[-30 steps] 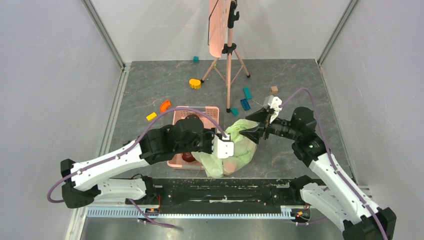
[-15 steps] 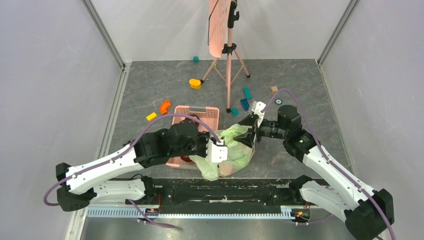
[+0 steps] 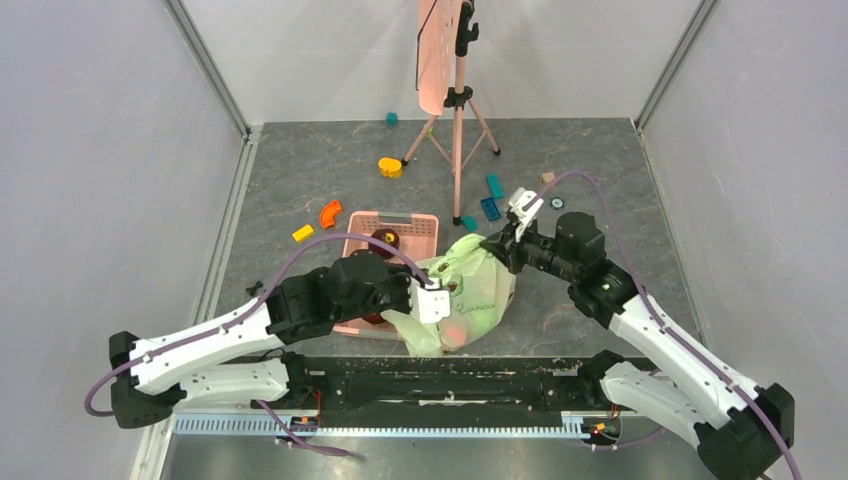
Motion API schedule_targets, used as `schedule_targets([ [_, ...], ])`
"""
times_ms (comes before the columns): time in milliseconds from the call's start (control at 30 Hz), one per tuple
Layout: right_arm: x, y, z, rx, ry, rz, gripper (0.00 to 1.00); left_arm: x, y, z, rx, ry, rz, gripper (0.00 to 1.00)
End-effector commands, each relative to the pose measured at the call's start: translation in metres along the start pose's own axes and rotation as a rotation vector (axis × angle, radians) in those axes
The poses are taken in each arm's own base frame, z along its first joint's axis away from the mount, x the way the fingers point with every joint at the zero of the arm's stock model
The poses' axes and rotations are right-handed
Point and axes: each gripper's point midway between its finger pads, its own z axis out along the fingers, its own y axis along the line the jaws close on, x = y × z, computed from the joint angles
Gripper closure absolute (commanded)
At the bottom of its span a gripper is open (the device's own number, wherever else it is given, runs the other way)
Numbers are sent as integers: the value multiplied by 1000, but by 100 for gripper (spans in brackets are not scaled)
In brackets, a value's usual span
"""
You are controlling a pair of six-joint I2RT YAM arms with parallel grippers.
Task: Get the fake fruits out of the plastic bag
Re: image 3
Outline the light green plastic bag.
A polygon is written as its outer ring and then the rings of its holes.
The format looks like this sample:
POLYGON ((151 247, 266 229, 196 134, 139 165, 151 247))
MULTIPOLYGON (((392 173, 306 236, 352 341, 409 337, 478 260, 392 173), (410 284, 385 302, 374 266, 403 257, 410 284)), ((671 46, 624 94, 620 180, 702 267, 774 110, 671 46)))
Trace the light green plastic bag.
MULTIPOLYGON (((439 278, 450 290, 453 320, 470 327, 473 341, 501 322, 512 302, 516 276, 480 247, 483 236, 470 233, 454 242, 445 254, 417 265, 439 278)), ((410 314, 384 312, 382 317, 401 335, 412 357, 439 357, 445 353, 437 324, 421 324, 410 314)))

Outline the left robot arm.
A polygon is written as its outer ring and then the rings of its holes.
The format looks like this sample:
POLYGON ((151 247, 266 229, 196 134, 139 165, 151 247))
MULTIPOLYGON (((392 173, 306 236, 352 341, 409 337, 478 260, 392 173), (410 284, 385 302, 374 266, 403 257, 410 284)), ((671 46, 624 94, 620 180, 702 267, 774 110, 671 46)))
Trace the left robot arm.
POLYGON ((414 295, 432 284, 420 269, 361 251, 287 277, 204 324, 149 339, 114 334, 109 354, 118 374, 110 400, 117 425, 153 425, 193 402, 302 407, 315 389, 302 356, 286 353, 276 361, 246 364, 237 358, 327 336, 351 319, 389 310, 409 313, 414 295))

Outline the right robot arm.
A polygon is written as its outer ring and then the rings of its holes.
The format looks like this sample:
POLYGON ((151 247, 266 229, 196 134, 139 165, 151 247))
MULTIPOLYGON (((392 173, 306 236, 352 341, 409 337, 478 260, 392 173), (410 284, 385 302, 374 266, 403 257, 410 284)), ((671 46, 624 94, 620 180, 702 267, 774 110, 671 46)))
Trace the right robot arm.
POLYGON ((552 236, 512 216, 480 246, 512 273, 529 266, 567 282, 582 314, 665 376, 603 351, 579 371, 577 392, 585 405, 611 403, 649 418, 693 447, 717 479, 758 479, 778 459, 800 476, 791 455, 793 396, 778 383, 758 385, 681 330, 638 280, 608 258, 593 216, 565 213, 552 236))

